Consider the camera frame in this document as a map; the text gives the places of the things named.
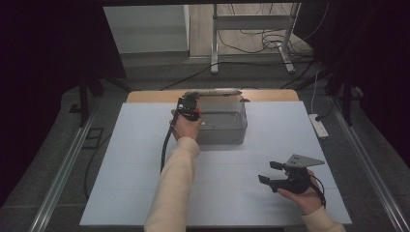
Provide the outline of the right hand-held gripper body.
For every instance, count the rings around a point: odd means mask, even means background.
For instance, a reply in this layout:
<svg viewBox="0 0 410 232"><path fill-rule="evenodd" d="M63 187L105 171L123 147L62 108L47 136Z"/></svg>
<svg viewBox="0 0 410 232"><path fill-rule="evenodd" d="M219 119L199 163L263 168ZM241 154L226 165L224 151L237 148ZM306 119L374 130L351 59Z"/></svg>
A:
<svg viewBox="0 0 410 232"><path fill-rule="evenodd" d="M285 166L283 170L287 173L287 179L273 180L273 192L277 192L278 189L286 189L293 193L301 194L309 188L319 191L319 188L310 179L308 168L324 163L324 160L293 154L289 160L284 163Z"/></svg>

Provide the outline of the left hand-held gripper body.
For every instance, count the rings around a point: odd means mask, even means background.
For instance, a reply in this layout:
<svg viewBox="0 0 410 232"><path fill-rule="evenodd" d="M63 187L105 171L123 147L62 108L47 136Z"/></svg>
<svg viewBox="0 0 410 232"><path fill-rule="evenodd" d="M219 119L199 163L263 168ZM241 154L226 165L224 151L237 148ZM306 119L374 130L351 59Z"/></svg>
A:
<svg viewBox="0 0 410 232"><path fill-rule="evenodd" d="M190 121L197 121L199 118L194 116L194 109L198 107L197 100L199 99L198 96L189 95L184 97L184 95L178 100L177 102L177 109L176 112L184 117L186 117Z"/></svg>

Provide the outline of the grey transparent storage box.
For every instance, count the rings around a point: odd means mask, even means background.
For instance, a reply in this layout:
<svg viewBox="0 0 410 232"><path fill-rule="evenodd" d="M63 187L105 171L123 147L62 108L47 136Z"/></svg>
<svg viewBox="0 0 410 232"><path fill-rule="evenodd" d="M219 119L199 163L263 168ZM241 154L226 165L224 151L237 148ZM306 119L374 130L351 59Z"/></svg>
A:
<svg viewBox="0 0 410 232"><path fill-rule="evenodd" d="M235 97L199 97L202 124L199 145L238 145L245 139L248 120L245 102Z"/></svg>

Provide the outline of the person's right hand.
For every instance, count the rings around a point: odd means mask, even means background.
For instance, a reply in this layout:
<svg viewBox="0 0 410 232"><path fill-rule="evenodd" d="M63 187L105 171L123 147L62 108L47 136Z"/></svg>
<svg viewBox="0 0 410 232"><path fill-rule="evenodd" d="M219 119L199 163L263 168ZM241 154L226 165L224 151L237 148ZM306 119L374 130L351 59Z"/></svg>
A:
<svg viewBox="0 0 410 232"><path fill-rule="evenodd" d="M293 201L300 208L303 216L307 216L322 207L320 196L313 188L309 188L301 194L279 188L278 194Z"/></svg>

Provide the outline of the person's left hand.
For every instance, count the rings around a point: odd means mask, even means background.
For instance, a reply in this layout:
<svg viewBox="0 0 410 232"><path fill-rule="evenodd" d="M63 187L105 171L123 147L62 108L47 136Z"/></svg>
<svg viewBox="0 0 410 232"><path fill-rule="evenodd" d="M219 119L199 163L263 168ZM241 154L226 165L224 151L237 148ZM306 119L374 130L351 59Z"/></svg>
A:
<svg viewBox="0 0 410 232"><path fill-rule="evenodd" d="M201 120L190 121L186 117L179 115L173 126L172 134L176 140L182 137L189 137L196 140L199 135L199 128L202 124Z"/></svg>

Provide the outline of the grey box lid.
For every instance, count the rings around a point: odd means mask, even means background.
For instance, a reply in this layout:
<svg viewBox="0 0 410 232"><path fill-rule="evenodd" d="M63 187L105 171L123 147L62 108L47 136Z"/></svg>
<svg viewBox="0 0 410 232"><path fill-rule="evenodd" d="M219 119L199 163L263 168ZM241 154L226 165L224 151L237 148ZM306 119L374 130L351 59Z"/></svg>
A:
<svg viewBox="0 0 410 232"><path fill-rule="evenodd" d="M205 97L205 96L238 96L241 95L242 92L235 88L219 88L219 89L193 89L189 90L184 94L184 97L189 95L194 95L198 97Z"/></svg>

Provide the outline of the white power strip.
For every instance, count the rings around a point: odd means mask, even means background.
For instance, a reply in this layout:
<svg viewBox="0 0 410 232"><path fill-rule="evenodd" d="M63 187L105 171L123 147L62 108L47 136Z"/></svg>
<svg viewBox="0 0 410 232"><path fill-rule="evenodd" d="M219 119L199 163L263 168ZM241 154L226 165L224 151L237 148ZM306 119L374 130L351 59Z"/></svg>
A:
<svg viewBox="0 0 410 232"><path fill-rule="evenodd" d="M318 138L326 138L329 136L323 123L321 121L316 120L316 118L318 117L317 114L309 114L308 117Z"/></svg>

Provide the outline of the white metal stand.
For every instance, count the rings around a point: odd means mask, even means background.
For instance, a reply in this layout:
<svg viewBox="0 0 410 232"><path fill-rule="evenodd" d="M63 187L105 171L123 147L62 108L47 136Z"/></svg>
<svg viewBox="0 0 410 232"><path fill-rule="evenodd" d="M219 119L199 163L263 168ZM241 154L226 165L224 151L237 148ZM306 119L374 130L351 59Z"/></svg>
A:
<svg viewBox="0 0 410 232"><path fill-rule="evenodd" d="M218 31L226 30L284 30L284 39L278 46L278 52L288 73L294 73L295 68L291 62L288 44L293 31L299 10L299 3L293 3L289 15L266 14L218 14L217 5L213 5L213 38L211 50L211 74L219 72Z"/></svg>

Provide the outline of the white panel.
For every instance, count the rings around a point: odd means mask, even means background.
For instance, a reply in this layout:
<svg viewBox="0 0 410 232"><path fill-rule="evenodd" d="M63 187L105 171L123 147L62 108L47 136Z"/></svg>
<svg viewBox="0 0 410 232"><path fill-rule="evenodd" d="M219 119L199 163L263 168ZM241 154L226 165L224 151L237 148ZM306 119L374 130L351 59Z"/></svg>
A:
<svg viewBox="0 0 410 232"><path fill-rule="evenodd" d="M103 10L120 53L189 50L187 5L104 7Z"/></svg>

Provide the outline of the black stand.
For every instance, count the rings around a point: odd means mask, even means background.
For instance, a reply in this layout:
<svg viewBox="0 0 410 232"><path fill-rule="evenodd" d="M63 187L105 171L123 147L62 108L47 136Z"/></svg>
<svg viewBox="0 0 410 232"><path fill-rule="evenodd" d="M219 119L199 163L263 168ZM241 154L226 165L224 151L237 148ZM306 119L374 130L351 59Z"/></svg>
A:
<svg viewBox="0 0 410 232"><path fill-rule="evenodd" d="M88 92L91 92L94 97L102 97L104 94L104 88L101 83L102 79L119 87L127 93L134 91L131 86L121 82L118 78L111 77L99 70L91 70L89 72L81 74L78 78L79 104L73 104L70 109L70 113L80 114L79 126L81 128L85 125L88 118L90 117Z"/></svg>
<svg viewBox="0 0 410 232"><path fill-rule="evenodd" d="M330 96L335 102L341 103L341 115L348 126L352 127L351 119L351 103L359 101L363 95L354 92L355 86L353 81L348 76L333 75L326 87L325 93Z"/></svg>

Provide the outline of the dark curtain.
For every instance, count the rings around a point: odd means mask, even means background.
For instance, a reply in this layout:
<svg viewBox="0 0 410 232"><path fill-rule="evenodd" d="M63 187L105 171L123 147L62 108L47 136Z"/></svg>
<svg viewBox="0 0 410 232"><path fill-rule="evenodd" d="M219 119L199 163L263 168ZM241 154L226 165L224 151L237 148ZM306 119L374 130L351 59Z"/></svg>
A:
<svg viewBox="0 0 410 232"><path fill-rule="evenodd" d="M103 4L0 0L0 207L43 144L62 95L95 72L125 76Z"/></svg>
<svg viewBox="0 0 410 232"><path fill-rule="evenodd" d="M366 116L410 167L410 0L306 0L294 34L360 88Z"/></svg>

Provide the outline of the aluminium rail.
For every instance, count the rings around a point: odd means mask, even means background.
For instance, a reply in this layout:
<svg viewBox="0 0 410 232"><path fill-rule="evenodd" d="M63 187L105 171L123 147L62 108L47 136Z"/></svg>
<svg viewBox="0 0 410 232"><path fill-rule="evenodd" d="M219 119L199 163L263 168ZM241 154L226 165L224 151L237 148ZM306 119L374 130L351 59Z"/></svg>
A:
<svg viewBox="0 0 410 232"><path fill-rule="evenodd" d="M346 135L349 143L351 144L354 154L356 155L359 163L366 173L366 176L372 185L382 207L384 208L391 224L393 225L395 232L410 232L410 222L408 222L404 213L399 208L392 192L389 190L386 183L382 180L381 175L378 173L376 166L373 164L370 156L365 149L359 136L352 126L349 126L346 120L342 116L341 106L332 98L328 100L333 104L334 113L337 116L337 120L342 127L344 134Z"/></svg>
<svg viewBox="0 0 410 232"><path fill-rule="evenodd" d="M32 221L31 226L29 227L28 232L45 232L94 119L94 116L90 116L85 121L83 126L77 130L70 149L64 156L64 159Z"/></svg>

